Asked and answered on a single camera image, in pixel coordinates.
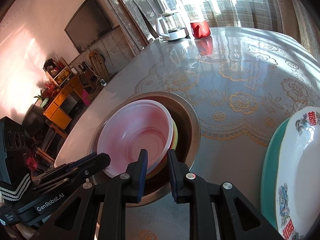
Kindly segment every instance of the white plate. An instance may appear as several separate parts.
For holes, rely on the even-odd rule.
[[[320,212],[320,108],[289,120],[279,153],[276,220],[284,239],[303,239]]]

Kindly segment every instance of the green plant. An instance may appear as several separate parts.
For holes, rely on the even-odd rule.
[[[34,98],[37,98],[37,99],[40,99],[41,101],[43,101],[44,100],[43,89],[40,90],[40,95],[37,95]]]

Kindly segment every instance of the wooden desk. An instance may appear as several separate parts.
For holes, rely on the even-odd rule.
[[[46,107],[43,114],[62,130],[65,130],[70,123],[71,118],[60,108],[60,106],[72,91],[82,98],[82,90],[82,84],[78,75],[76,75],[64,88],[59,91],[55,98]]]

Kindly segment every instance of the sunlight on wall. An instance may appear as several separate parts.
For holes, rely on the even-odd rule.
[[[26,25],[16,28],[0,43],[0,118],[22,122],[33,98],[40,93],[46,55]]]

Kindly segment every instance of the flat screen tv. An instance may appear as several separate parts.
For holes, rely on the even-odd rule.
[[[112,30],[96,0],[85,0],[64,29],[79,53]]]

